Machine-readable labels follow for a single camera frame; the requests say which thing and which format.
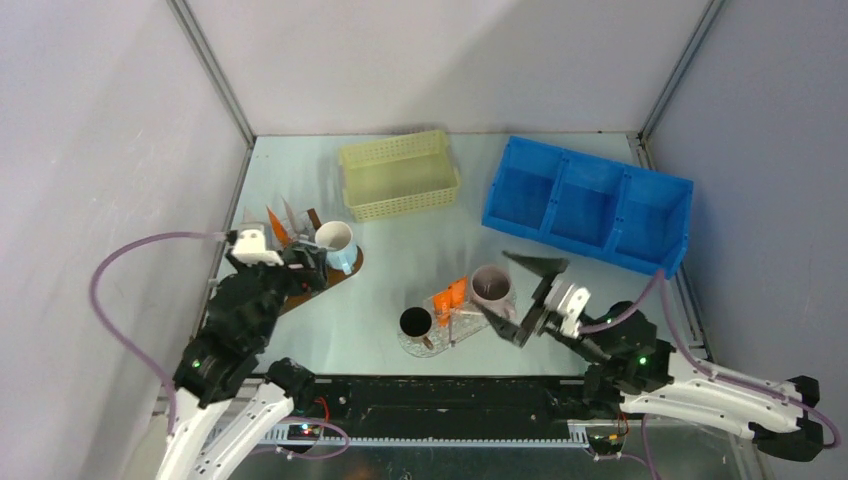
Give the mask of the light blue toothbrush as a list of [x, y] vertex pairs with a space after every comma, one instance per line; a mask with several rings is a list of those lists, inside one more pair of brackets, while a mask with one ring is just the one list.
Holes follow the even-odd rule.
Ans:
[[300, 245], [305, 245], [305, 246], [308, 246], [308, 247], [313, 247], [313, 248], [320, 249], [320, 250], [324, 250], [324, 251], [327, 251], [327, 252], [338, 251], [338, 249], [333, 248], [331, 246], [319, 245], [319, 244], [316, 244], [315, 242], [312, 242], [312, 241], [309, 241], [309, 240], [300, 239], [300, 240], [297, 240], [295, 243], [300, 244]]

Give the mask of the clear container with brown lid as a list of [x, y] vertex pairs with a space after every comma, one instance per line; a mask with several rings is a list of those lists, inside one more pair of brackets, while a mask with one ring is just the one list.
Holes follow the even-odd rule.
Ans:
[[290, 242], [297, 240], [313, 242], [315, 232], [321, 225], [320, 217], [315, 209], [288, 212], [274, 211], [267, 207], [266, 213], [270, 225], [270, 241], [275, 248], [282, 248], [284, 239]]

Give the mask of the light blue mug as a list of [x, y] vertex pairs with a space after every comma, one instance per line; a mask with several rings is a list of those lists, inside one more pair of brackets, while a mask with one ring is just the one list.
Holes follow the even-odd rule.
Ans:
[[342, 221], [329, 221], [315, 232], [314, 242], [327, 250], [330, 268], [352, 275], [358, 260], [358, 246], [352, 228]]

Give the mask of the white toothpaste tube black cap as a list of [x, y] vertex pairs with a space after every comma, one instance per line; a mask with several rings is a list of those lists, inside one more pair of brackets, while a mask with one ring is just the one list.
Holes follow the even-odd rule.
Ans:
[[288, 225], [287, 231], [293, 236], [309, 236], [312, 232], [312, 224], [308, 213], [296, 211], [284, 197], [281, 200]]

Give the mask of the orange toothpaste tube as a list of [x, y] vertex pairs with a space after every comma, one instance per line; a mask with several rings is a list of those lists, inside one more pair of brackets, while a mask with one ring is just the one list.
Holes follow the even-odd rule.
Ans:
[[281, 246], [288, 246], [291, 243], [291, 238], [282, 222], [269, 206], [266, 207], [266, 212], [275, 238]]
[[452, 310], [452, 293], [450, 289], [443, 290], [432, 297], [434, 316], [440, 327], [447, 327]]
[[466, 301], [466, 289], [468, 278], [466, 276], [452, 282], [448, 287], [449, 307], [451, 309], [461, 307]]

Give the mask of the pink mug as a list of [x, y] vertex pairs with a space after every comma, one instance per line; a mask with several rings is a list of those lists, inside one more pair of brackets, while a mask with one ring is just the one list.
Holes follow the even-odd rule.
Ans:
[[512, 280], [497, 265], [484, 265], [473, 272], [469, 295], [480, 314], [488, 311], [510, 321], [517, 318]]

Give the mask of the clear textured plastic box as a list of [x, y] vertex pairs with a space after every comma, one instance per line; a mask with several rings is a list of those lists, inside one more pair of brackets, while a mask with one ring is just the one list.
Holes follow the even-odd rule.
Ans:
[[[432, 308], [432, 311], [433, 311], [432, 297], [429, 300], [427, 300], [425, 302], [425, 304], [427, 306], [430, 306]], [[477, 314], [479, 314], [479, 310], [467, 300], [467, 289], [466, 289], [466, 301], [461, 307], [455, 308], [453, 319], [455, 317], [459, 318], [460, 316], [477, 315]]]

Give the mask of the brown mug black inside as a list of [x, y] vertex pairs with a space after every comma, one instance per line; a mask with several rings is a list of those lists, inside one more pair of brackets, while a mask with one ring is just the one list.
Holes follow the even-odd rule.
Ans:
[[433, 317], [423, 307], [407, 308], [399, 318], [401, 332], [413, 341], [423, 344], [428, 350], [434, 348], [428, 337], [432, 326]]

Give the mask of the blue plastic divided bin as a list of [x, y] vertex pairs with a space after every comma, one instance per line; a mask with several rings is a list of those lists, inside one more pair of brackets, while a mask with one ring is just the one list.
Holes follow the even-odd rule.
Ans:
[[481, 222], [631, 271], [672, 278], [688, 249], [692, 181], [512, 136]]

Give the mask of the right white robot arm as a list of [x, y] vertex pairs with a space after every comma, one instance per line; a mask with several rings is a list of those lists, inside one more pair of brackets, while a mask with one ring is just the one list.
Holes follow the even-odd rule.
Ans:
[[794, 462], [810, 462], [828, 448], [824, 420], [814, 414], [820, 399], [816, 379], [757, 379], [695, 358], [677, 332], [671, 341], [659, 338], [639, 306], [658, 288], [663, 314], [671, 316], [663, 271], [637, 301], [619, 301], [592, 317], [586, 312], [592, 294], [571, 281], [567, 259], [506, 256], [540, 279], [523, 318], [515, 318], [511, 280], [499, 271], [473, 274], [470, 303], [500, 338], [517, 347], [532, 336], [549, 335], [587, 361], [582, 391], [558, 401], [570, 417], [670, 417], [747, 439], [766, 455]]

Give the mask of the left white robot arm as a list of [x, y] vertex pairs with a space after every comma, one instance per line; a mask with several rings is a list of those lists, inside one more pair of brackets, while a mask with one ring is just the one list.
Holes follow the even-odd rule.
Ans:
[[224, 437], [209, 450], [203, 448], [257, 367], [286, 302], [327, 288], [326, 257], [324, 249], [302, 242], [272, 252], [270, 260], [235, 249], [227, 252], [235, 271], [214, 287], [206, 321], [185, 348], [173, 376], [175, 431], [157, 478], [223, 478], [277, 421], [312, 411], [314, 374], [290, 358], [277, 360]]

